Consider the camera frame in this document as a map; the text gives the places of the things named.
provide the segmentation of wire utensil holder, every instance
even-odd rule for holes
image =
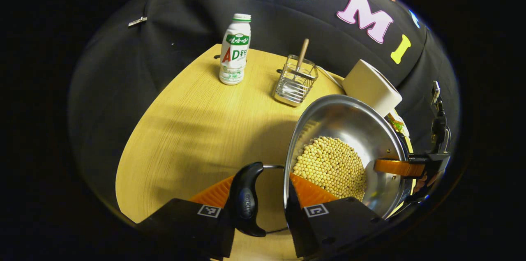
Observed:
[[[297,107],[305,100],[318,78],[316,65],[303,59],[298,64],[297,55],[289,55],[283,66],[279,80],[274,90],[274,98],[280,102]]]

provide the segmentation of pink letter m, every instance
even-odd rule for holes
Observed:
[[[387,31],[387,27],[393,22],[393,19],[383,10],[371,13],[369,2],[367,0],[349,0],[349,4],[343,12],[337,12],[336,15],[351,24],[355,24],[355,16],[359,20],[358,26],[360,29],[365,29],[374,24],[373,27],[367,30],[367,35],[378,43],[383,43],[383,35]]]

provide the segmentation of wooden tabletop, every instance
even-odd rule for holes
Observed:
[[[190,199],[251,162],[284,164],[295,124],[316,99],[344,94],[323,73],[303,104],[277,102],[273,90],[286,57],[250,49],[245,78],[220,82],[221,44],[194,60],[159,94],[132,132],[115,180],[120,210],[141,222],[173,198]],[[337,81],[342,78],[333,74]],[[256,182],[258,225],[286,227],[282,171]],[[297,260],[289,231],[263,238],[235,231],[228,260]]]

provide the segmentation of stainless steel bowl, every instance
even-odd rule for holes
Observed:
[[[404,184],[400,176],[374,171],[377,158],[407,160],[391,126],[374,109],[355,98],[330,95],[314,101],[298,120],[287,154],[284,173],[284,206],[289,196],[289,173],[304,144],[319,136],[339,138],[360,156],[367,175],[363,203],[382,218],[398,205]]]

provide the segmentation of wooden spoon handle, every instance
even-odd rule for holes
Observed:
[[[299,58],[298,58],[298,64],[296,66],[296,71],[299,71],[299,67],[303,63],[303,58],[305,57],[305,53],[307,51],[307,46],[308,45],[309,45],[309,39],[305,38],[305,40],[303,41],[303,46],[301,47],[301,52],[299,53]]]

